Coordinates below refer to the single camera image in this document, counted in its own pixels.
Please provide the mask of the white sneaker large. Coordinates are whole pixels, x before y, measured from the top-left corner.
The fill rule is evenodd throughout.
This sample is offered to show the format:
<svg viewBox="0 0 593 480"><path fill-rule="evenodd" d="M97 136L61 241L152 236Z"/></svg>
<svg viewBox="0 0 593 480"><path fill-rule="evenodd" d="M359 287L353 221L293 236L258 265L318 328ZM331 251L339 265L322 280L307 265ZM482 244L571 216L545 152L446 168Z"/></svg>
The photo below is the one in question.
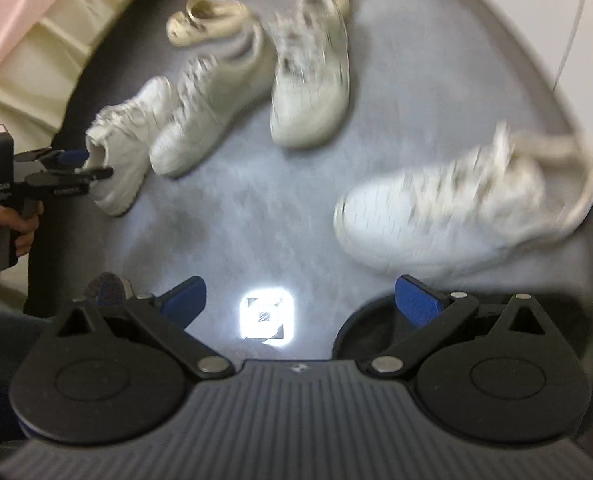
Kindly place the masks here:
<svg viewBox="0 0 593 480"><path fill-rule="evenodd" d="M573 234L593 205L593 150L573 136L513 131L452 162L356 186L335 206L337 240L383 273L440 278Z"/></svg>

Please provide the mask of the cream bed skirt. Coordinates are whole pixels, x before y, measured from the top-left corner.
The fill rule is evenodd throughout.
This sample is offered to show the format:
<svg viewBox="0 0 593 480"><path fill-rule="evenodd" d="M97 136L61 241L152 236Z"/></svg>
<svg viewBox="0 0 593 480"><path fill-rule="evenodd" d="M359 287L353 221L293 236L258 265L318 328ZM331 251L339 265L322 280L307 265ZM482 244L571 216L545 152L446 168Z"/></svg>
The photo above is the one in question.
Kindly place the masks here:
<svg viewBox="0 0 593 480"><path fill-rule="evenodd" d="M133 0L57 0L0 63L0 124L20 150L60 130L92 53Z"/></svg>

